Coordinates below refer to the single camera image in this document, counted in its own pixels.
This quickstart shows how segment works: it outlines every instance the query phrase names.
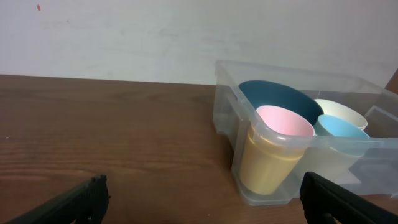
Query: dark teal bowl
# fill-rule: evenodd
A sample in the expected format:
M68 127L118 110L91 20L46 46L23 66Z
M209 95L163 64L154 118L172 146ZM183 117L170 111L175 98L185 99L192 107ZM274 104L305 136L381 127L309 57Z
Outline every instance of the dark teal bowl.
M314 125L318 117L323 115L323 110L317 102L289 86L262 80L250 80L242 82L239 88L254 109L264 105L280 106L299 114L311 125Z

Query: wood grain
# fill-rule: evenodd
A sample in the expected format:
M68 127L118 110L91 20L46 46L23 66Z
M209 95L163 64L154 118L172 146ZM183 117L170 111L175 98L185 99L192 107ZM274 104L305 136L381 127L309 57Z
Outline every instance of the wood grain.
M95 174L103 223L306 223L300 200L251 207L212 123L215 87L0 76L0 223ZM366 197L398 213L398 200Z

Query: white cup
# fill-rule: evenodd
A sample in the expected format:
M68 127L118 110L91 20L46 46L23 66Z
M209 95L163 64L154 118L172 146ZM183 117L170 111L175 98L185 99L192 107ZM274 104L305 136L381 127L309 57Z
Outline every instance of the white cup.
M321 106L324 114L348 121L361 130L364 130L368 125L368 122L362 115L345 105L324 99L315 99L315 101Z

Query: light blue cup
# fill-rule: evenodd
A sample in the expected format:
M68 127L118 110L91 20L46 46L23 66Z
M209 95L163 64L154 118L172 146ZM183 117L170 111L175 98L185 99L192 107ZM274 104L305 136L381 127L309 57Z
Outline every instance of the light blue cup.
M313 126L317 136L368 138L368 134L348 121L331 115L321 115Z
M351 138L368 138L369 136L355 125L331 116L321 115L313 126L317 136L339 136ZM310 147L294 168L300 179L308 171L316 172L322 177L339 182L338 178L360 159L367 149Z

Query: pink cup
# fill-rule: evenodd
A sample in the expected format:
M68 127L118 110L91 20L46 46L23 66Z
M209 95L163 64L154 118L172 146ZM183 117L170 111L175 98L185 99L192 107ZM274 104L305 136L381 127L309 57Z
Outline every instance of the pink cup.
M257 113L272 130L286 135L313 136L312 125L302 116L279 106L260 106Z
M257 113L272 130L294 136L313 136L312 125L293 111L278 106L260 106ZM269 195L276 191L304 155L307 147L285 147L273 143L267 136L253 140L255 130L250 127L245 142L240 179L249 190Z

